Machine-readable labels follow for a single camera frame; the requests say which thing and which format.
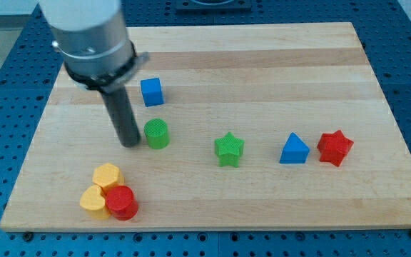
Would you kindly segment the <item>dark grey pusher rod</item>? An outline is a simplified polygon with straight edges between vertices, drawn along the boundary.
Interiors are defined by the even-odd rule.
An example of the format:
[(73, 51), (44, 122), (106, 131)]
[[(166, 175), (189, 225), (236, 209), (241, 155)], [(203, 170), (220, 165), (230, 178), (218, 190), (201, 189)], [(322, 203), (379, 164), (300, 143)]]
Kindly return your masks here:
[(121, 87), (112, 92), (102, 91), (101, 97), (120, 144), (126, 148), (138, 145), (141, 135), (126, 89)]

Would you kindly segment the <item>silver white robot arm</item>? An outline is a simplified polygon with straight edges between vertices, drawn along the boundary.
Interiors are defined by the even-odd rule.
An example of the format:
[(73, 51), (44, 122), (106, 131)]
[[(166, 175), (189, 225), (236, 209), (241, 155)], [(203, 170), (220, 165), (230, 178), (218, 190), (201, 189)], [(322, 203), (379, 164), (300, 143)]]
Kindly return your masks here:
[(125, 88), (149, 59), (130, 40), (120, 0), (40, 0), (64, 58), (67, 74), (81, 88), (100, 93), (122, 146), (141, 140)]

